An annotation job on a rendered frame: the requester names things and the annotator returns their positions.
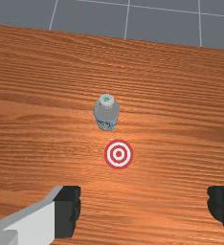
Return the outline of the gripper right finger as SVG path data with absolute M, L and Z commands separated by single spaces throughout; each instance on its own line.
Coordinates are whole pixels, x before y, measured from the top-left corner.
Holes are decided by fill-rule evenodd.
M 210 214 L 224 227 L 224 186 L 211 186 L 207 189 Z

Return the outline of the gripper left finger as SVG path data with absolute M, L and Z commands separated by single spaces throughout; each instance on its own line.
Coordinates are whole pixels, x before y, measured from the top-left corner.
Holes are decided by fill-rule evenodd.
M 79 186 L 56 186 L 41 201 L 0 219 L 0 245 L 51 245 L 72 237 L 80 214 Z

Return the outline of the clear plastic bottle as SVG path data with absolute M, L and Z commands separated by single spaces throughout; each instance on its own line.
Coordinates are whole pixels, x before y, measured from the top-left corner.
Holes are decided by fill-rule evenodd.
M 118 123 L 120 105 L 110 94 L 102 94 L 95 103 L 93 114 L 99 129 L 112 131 Z

